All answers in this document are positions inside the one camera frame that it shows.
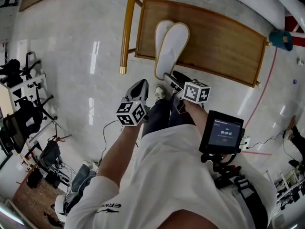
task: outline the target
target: display screen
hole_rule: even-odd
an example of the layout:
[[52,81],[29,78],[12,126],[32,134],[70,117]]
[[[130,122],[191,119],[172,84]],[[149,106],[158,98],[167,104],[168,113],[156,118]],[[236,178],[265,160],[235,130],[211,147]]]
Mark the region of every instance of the display screen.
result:
[[214,120],[209,145],[235,147],[241,125],[222,120]]

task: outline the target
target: blue object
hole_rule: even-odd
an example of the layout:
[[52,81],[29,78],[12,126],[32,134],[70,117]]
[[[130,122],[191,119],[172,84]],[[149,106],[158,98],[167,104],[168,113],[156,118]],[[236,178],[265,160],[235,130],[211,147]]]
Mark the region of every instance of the blue object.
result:
[[[287,37],[288,42],[284,42],[284,37]],[[287,31],[276,31],[269,35],[269,41],[272,45],[287,51],[291,51],[293,48],[292,36]]]

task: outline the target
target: white slipper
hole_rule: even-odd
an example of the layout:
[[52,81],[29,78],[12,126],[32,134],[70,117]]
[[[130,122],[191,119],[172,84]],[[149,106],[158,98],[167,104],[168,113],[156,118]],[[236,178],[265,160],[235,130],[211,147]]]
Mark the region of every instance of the white slipper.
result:
[[173,68],[183,52],[190,37],[186,24],[176,23],[166,33],[159,57],[156,59],[154,73],[156,78],[164,80],[164,73],[172,74]]
[[174,25],[171,20],[160,21],[156,26],[154,34],[154,44],[156,45],[156,61],[158,61],[160,49],[167,31]]

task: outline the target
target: white sleeve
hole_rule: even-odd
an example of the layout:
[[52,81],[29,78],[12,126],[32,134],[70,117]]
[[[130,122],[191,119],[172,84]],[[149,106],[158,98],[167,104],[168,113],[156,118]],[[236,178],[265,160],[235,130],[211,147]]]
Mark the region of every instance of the white sleeve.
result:
[[95,213],[101,204],[118,194],[118,186],[110,179],[101,176],[92,178],[80,201],[69,212],[65,229],[92,228]]
[[259,195],[264,207],[266,208],[268,221],[270,223],[270,220],[273,216],[273,210],[276,206],[276,191],[272,183],[252,165],[250,165],[242,153],[237,154],[230,165],[242,167],[240,174],[244,175],[255,187],[257,194]]

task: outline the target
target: tile floor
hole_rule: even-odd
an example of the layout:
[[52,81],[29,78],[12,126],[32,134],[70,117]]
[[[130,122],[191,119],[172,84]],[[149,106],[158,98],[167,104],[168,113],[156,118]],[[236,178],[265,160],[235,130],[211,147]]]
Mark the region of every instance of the tile floor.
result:
[[[233,18],[268,36],[273,27],[249,7],[236,0],[175,0],[197,5]],[[18,13],[10,44],[10,58],[24,63],[25,52],[35,51],[42,60],[48,92],[55,96],[52,107],[66,133],[73,134],[62,148],[64,160],[75,169],[82,160],[98,161],[104,149],[103,127],[115,120],[115,109],[125,91],[140,79],[150,84],[148,106],[154,103],[154,86],[159,83],[153,75],[153,61],[129,57],[128,73],[119,74],[122,29],[127,0],[46,0]],[[130,45],[135,45],[140,9],[135,7]],[[176,69],[212,87],[207,110],[217,110],[248,121],[266,84],[275,48],[266,48],[258,81],[254,89],[242,84],[177,66]],[[304,49],[277,51],[269,84],[252,116],[246,135],[250,146],[275,137],[284,131],[293,115],[305,134],[303,115],[305,69],[296,64],[304,57]],[[121,130],[114,123],[106,131],[107,146]],[[45,134],[53,135],[53,130]],[[287,153],[301,160],[300,153],[287,140]],[[253,166],[262,173],[269,170],[273,180],[290,170],[291,159],[283,150],[281,137],[250,151],[272,154],[246,154]]]

